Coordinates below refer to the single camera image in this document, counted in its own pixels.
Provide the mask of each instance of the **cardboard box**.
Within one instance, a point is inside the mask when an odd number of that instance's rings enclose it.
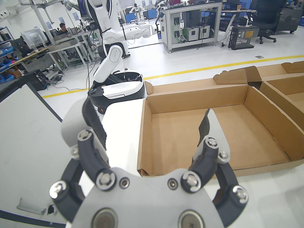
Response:
[[[244,82],[244,70],[235,75]],[[304,163],[304,131],[256,88],[218,85],[221,77],[155,87],[146,83],[150,95],[142,108],[138,153],[142,176],[189,168],[208,108],[228,140],[229,163],[237,176]]]
[[[263,82],[260,91],[304,130],[304,76]]]
[[[233,77],[237,70],[244,70],[246,74],[247,84],[259,89],[263,81],[271,81],[285,77],[296,77],[304,75],[304,61],[266,65],[260,67],[250,66],[231,71],[223,71],[221,74],[215,75],[214,79],[219,79],[219,77],[225,75],[225,82],[230,80],[232,82],[230,84],[238,84],[237,81],[233,81]]]

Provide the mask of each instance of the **wheel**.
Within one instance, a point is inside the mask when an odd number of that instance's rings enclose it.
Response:
[[[105,108],[98,108],[97,110],[100,114],[102,114],[102,115],[105,114]]]

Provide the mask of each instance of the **man with dark hair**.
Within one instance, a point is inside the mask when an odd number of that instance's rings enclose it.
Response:
[[[67,34],[68,33],[68,31],[67,31],[64,23],[59,24],[59,26],[60,26],[61,30],[59,31],[58,35]]]

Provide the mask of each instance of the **silver metal plate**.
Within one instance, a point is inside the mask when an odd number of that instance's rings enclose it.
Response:
[[[118,218],[118,228],[177,228],[179,217],[187,210],[198,213],[204,227],[223,228],[217,210],[204,188],[197,193],[186,193],[181,185],[181,176],[186,169],[177,169],[167,175],[157,177],[137,177],[120,168],[112,168],[117,182],[129,179],[127,189],[116,183],[110,191],[100,191],[93,187],[80,206],[72,228],[91,227],[92,218],[103,208],[113,210]],[[178,188],[171,190],[168,180],[174,178]]]

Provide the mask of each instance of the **yellow floor line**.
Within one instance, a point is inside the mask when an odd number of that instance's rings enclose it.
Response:
[[[205,70],[213,70],[213,69],[218,69],[218,68],[226,68],[226,67],[237,66],[237,65],[242,65],[242,64],[253,64],[253,63],[269,62],[269,61],[275,61],[275,60],[301,58],[301,57],[304,57],[304,55],[288,56],[288,57],[274,57],[274,58],[258,59],[258,60],[239,62],[239,63],[232,63],[232,64],[216,65],[216,66],[210,66],[210,67],[193,69],[193,70],[187,70],[187,71],[173,72],[173,73],[168,73],[168,74],[163,74],[163,75],[158,75],[158,76],[145,77],[144,80],[150,80],[150,79],[161,78],[161,77],[175,76],[175,75],[192,73],[192,72],[197,72],[197,71],[205,71]],[[71,91],[66,91],[66,92],[61,92],[61,93],[56,93],[56,94],[51,94],[51,95],[43,96],[42,98],[48,98],[48,97],[53,97],[53,96],[66,95],[66,94],[75,93],[75,92],[81,92],[81,91],[85,91],[85,90],[88,90],[88,89],[71,90]]]
[[[274,58],[258,59],[258,60],[232,63],[232,64],[216,65],[216,66],[187,70],[187,71],[178,71],[178,72],[173,72],[173,73],[168,73],[168,74],[163,74],[163,75],[158,75],[158,76],[145,77],[144,80],[150,80],[150,79],[161,78],[161,77],[169,77],[169,76],[192,73],[192,72],[197,72],[197,71],[206,71],[206,70],[213,70],[213,69],[218,69],[218,68],[226,68],[226,67],[237,66],[237,65],[242,65],[242,64],[253,64],[253,63],[269,62],[269,61],[275,61],[275,60],[300,58],[300,57],[304,57],[304,55],[289,56],[289,57],[274,57]]]

